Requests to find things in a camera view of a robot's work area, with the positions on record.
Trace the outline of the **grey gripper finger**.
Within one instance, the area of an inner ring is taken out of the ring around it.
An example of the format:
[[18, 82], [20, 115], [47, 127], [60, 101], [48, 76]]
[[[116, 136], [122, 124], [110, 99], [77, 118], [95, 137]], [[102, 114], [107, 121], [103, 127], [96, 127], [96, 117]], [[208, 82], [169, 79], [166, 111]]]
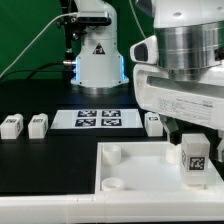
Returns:
[[224, 131], [218, 131], [217, 160], [224, 163]]

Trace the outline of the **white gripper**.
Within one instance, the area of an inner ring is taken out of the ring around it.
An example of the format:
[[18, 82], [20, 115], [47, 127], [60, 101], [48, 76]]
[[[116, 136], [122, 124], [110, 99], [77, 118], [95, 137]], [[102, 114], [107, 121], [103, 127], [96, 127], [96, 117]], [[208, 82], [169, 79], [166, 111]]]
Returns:
[[200, 72], [196, 82], [174, 81], [159, 68], [156, 36], [130, 48], [134, 92], [139, 106], [159, 113], [167, 140], [178, 145], [181, 134], [176, 119], [224, 131], [224, 60]]

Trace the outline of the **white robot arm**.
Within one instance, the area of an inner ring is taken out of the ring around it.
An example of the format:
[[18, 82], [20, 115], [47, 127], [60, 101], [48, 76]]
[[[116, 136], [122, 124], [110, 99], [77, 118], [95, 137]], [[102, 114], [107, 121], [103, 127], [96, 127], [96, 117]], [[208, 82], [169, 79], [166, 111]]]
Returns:
[[[128, 82], [117, 50], [117, 13], [103, 0], [74, 0], [75, 23], [86, 31], [71, 83], [110, 91]], [[154, 19], [154, 34], [130, 48], [136, 101], [160, 115], [172, 143], [178, 120], [223, 133], [224, 0], [136, 0]]]

